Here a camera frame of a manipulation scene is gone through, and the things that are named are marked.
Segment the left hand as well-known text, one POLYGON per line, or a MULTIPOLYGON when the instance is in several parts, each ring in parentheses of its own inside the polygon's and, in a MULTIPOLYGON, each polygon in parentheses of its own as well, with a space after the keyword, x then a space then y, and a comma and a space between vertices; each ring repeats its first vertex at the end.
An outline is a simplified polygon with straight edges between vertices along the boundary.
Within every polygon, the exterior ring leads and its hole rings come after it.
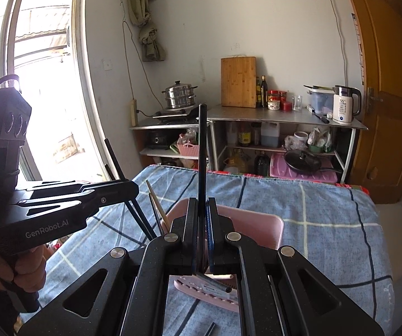
POLYGON ((46 258, 44 245, 28 250, 21 254, 12 269, 8 263, 0 257, 0 290, 5 290, 1 280, 14 282, 27 293, 41 290, 46 281, 46 258))

